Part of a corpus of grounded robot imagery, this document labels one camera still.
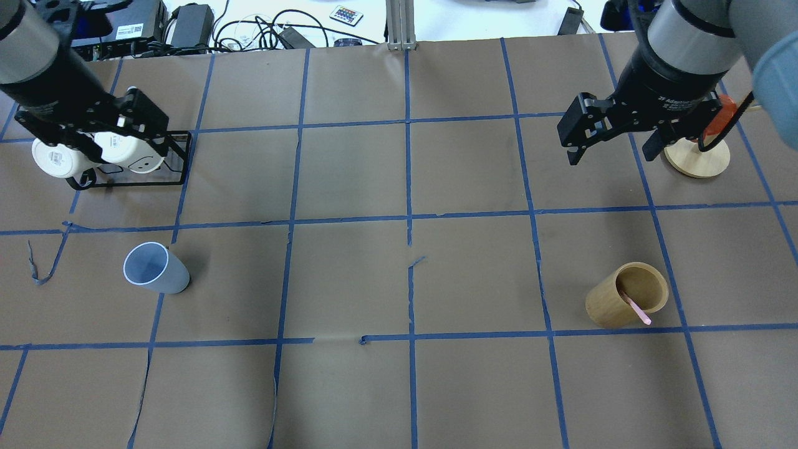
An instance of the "power adapter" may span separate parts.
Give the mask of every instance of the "power adapter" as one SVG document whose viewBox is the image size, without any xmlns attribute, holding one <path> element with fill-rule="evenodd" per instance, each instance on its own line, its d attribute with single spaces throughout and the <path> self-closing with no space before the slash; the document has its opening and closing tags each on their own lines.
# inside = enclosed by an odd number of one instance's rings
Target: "power adapter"
<svg viewBox="0 0 798 449">
<path fill-rule="evenodd" d="M 305 36 L 302 36 L 295 28 L 290 26 L 282 30 L 282 33 L 279 34 L 279 38 L 280 42 L 282 42 L 282 46 L 289 50 L 297 48 L 316 48 L 310 41 L 305 39 Z"/>
<path fill-rule="evenodd" d="M 576 34 L 579 31 L 579 24 L 582 23 L 583 15 L 585 15 L 585 11 L 569 7 L 568 10 L 565 11 L 563 24 L 559 26 L 557 35 Z"/>
<path fill-rule="evenodd" d="M 206 46 L 213 32 L 213 11 L 208 5 L 181 6 L 175 19 L 175 31 L 169 44 L 176 48 Z M 183 54 L 202 54 L 206 50 Z"/>
</svg>

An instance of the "gray plastic cup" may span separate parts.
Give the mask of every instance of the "gray plastic cup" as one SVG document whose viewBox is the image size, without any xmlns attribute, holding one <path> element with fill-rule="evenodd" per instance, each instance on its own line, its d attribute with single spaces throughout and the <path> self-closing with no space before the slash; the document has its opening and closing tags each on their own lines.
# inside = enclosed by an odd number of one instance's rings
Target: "gray plastic cup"
<svg viewBox="0 0 798 449">
<path fill-rule="evenodd" d="M 131 250 L 122 272 L 129 283 L 158 293 L 180 293 L 191 280 L 183 262 L 156 241 L 144 242 Z"/>
</svg>

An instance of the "white ceramic cup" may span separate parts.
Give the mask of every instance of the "white ceramic cup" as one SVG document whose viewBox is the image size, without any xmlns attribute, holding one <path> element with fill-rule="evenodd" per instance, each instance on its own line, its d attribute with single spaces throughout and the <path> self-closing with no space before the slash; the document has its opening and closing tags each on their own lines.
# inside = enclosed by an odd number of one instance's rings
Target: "white ceramic cup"
<svg viewBox="0 0 798 449">
<path fill-rule="evenodd" d="M 34 161 L 39 168 L 51 177 L 69 178 L 80 176 L 81 173 L 100 164 L 91 162 L 85 154 L 64 145 L 48 146 L 35 139 L 30 149 Z"/>
<path fill-rule="evenodd" d="M 156 241 L 144 242 L 131 250 L 122 272 L 129 283 L 158 293 L 180 293 L 191 279 L 183 262 Z"/>
<path fill-rule="evenodd" d="M 164 162 L 149 143 L 133 136 L 102 132 L 94 135 L 94 142 L 102 148 L 103 159 L 134 173 L 150 173 Z"/>
</svg>

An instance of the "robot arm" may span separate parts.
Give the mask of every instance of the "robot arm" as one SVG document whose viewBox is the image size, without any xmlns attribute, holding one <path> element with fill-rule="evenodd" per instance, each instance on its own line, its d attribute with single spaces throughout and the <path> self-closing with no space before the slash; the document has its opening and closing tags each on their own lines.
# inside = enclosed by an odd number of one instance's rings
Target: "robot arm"
<svg viewBox="0 0 798 449">
<path fill-rule="evenodd" d="M 647 161 L 680 138 L 698 139 L 722 107 L 715 85 L 743 54 L 757 99 L 798 149 L 798 3 L 665 0 L 656 12 L 628 4 L 639 45 L 617 89 L 606 100 L 580 93 L 557 125 L 572 165 L 622 133 L 654 130 Z"/>
<path fill-rule="evenodd" d="M 120 98 L 105 92 L 70 48 L 78 25 L 107 34 L 105 13 L 116 2 L 0 1 L 0 89 L 21 106 L 14 118 L 48 146 L 65 145 L 91 162 L 107 163 L 90 134 L 135 137 L 161 157 L 185 152 L 167 131 L 169 117 L 144 93 L 131 88 Z M 68 179 L 75 189 L 88 188 Z"/>
</svg>

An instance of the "remote control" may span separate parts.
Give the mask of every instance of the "remote control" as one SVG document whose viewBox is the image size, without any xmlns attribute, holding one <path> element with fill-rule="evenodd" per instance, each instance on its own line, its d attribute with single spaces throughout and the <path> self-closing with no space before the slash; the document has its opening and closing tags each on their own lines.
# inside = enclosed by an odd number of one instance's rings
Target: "remote control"
<svg viewBox="0 0 798 449">
<path fill-rule="evenodd" d="M 352 11 L 348 8 L 338 5 L 335 7 L 335 10 L 330 13 L 330 18 L 339 22 L 343 22 L 349 26 L 355 26 L 358 24 L 358 22 L 360 22 L 360 19 L 363 18 L 363 13 L 358 13 L 357 11 Z"/>
</svg>

